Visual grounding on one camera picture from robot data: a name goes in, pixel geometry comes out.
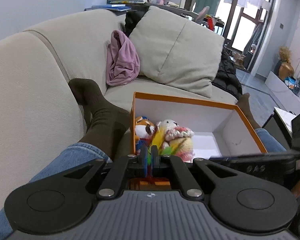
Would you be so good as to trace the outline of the right leg jeans brown sock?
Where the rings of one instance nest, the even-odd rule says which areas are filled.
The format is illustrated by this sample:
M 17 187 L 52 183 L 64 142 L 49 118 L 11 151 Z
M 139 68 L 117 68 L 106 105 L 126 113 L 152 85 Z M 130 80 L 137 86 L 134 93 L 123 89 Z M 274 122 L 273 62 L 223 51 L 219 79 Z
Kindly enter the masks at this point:
M 243 94 L 237 101 L 236 105 L 243 112 L 243 114 L 255 130 L 256 134 L 258 135 L 259 139 L 261 140 L 268 153 L 285 152 L 286 149 L 266 129 L 262 128 L 255 121 L 253 114 L 250 110 L 249 97 L 249 93 Z

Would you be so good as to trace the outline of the white pink crochet bunny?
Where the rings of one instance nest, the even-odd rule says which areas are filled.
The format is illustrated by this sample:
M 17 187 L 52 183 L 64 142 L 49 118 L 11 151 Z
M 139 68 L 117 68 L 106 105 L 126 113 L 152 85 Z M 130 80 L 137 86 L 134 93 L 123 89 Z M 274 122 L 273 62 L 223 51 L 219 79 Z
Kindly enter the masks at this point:
M 183 162 L 190 163 L 194 158 L 192 137 L 194 132 L 175 121 L 166 119 L 157 123 L 157 130 L 163 132 L 163 142 L 160 146 L 160 155 L 175 155 Z

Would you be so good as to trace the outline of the white low cabinet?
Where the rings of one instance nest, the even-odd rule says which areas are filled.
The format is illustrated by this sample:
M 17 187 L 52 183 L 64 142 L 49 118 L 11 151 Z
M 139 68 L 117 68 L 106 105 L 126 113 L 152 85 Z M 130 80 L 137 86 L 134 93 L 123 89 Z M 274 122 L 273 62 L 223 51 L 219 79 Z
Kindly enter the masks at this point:
M 287 112 L 300 114 L 300 98 L 296 96 L 280 78 L 270 72 L 265 85 L 271 90 Z

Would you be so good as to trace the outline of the stack of books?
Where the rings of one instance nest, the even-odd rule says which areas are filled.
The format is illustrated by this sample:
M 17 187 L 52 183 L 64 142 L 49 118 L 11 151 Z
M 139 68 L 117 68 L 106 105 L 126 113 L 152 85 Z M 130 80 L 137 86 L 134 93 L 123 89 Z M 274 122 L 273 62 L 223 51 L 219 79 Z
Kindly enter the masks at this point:
M 145 4 L 147 0 L 107 0 L 106 4 L 92 5 L 90 8 L 86 8 L 85 11 L 95 9 L 106 9 L 112 11 L 126 11 L 130 10 L 134 4 Z

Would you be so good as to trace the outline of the pink cloth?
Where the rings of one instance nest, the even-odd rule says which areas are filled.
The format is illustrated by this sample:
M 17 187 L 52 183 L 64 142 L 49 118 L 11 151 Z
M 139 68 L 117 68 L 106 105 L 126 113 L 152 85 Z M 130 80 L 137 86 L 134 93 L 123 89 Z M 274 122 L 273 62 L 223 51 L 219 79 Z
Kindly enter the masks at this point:
M 126 85 L 140 73 L 140 59 L 136 48 L 120 30 L 111 33 L 107 48 L 106 84 L 111 87 Z

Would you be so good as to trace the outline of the left leg jeans brown sock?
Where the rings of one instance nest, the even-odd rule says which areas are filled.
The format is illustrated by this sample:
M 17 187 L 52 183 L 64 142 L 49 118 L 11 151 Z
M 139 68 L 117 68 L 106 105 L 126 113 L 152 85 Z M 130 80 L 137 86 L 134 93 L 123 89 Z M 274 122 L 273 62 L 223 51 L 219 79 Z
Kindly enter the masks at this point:
M 72 79 L 62 93 L 0 85 L 0 206 L 3 190 L 95 158 L 111 162 L 129 125 L 130 113 L 91 79 Z

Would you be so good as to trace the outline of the white side table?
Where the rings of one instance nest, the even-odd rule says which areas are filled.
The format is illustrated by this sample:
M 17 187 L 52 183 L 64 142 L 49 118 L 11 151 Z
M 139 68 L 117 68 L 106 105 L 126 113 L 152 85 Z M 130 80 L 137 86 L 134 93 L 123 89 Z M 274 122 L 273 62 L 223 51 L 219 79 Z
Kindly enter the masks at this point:
M 264 123 L 262 128 L 267 130 L 285 149 L 292 145 L 292 120 L 296 115 L 274 107 L 273 114 Z

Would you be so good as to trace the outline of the brown sailor plush toy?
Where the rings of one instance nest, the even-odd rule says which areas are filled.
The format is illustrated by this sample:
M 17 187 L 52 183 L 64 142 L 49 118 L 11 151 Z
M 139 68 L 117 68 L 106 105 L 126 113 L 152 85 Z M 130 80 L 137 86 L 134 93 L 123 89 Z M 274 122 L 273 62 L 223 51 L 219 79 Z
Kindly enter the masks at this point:
M 135 118 L 135 153 L 139 155 L 143 146 L 148 147 L 155 132 L 154 124 L 145 116 Z

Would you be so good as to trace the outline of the golden bust vase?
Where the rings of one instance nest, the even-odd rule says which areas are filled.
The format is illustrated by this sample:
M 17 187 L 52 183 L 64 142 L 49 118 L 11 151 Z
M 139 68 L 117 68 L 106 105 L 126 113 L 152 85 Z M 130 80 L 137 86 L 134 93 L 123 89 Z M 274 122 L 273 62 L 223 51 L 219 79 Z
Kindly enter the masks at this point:
M 279 61 L 275 67 L 275 74 L 280 80 L 294 75 L 294 68 L 291 65 L 292 52 L 286 46 L 279 47 Z

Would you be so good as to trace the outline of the leg jeans brown sock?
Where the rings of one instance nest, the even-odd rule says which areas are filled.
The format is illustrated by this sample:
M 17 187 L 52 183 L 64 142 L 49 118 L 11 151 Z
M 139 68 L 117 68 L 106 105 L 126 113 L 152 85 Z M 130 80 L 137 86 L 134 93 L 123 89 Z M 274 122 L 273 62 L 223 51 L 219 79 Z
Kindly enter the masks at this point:
M 255 130 L 256 134 L 258 135 L 259 139 L 261 140 L 268 153 L 285 152 L 286 149 L 266 129 L 262 128 L 255 121 L 253 114 L 250 110 L 249 97 L 249 93 L 243 94 L 237 101 L 236 105 L 243 112 L 243 114 Z
M 62 93 L 0 85 L 0 206 L 3 190 L 95 158 L 111 162 L 129 125 L 130 113 L 91 79 L 72 79 Z

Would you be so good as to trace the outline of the orange cardboard box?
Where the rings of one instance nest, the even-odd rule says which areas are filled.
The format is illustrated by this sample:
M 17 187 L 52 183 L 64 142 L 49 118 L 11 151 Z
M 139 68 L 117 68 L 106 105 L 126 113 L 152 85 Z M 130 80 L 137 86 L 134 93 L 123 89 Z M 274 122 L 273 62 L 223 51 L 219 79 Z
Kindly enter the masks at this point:
M 147 117 L 155 127 L 170 119 L 191 129 L 194 158 L 237 157 L 267 151 L 236 105 L 136 92 L 132 115 Z

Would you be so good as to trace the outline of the colourful feather toy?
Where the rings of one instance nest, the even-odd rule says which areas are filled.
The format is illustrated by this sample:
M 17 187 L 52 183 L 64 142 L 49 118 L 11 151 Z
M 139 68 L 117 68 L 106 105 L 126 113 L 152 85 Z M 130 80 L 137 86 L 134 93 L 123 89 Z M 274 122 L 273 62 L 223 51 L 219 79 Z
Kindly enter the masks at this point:
M 157 146 L 160 150 L 160 146 L 163 142 L 163 132 L 160 132 L 155 127 L 155 132 L 153 138 L 147 148 L 147 176 L 145 178 L 139 179 L 139 182 L 135 185 L 135 189 L 140 191 L 159 191 L 159 190 L 170 190 L 170 182 L 168 179 L 164 178 L 154 178 L 151 176 L 151 147 Z

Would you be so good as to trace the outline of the black jacket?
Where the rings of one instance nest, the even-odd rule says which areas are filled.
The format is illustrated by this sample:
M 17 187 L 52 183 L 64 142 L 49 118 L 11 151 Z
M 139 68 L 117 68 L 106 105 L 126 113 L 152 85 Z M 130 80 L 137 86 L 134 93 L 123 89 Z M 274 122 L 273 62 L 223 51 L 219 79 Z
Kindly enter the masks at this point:
M 242 85 L 236 76 L 236 67 L 225 48 L 222 50 L 218 72 L 212 84 L 231 94 L 237 100 L 243 95 Z

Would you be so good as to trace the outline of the beige cushion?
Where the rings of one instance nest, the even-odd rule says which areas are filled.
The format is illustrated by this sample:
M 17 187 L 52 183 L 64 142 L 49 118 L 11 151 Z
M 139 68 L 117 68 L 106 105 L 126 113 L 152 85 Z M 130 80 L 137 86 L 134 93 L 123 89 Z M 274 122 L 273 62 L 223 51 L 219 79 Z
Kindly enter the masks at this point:
M 212 96 L 224 37 L 151 6 L 129 39 L 139 56 L 141 75 L 207 98 Z

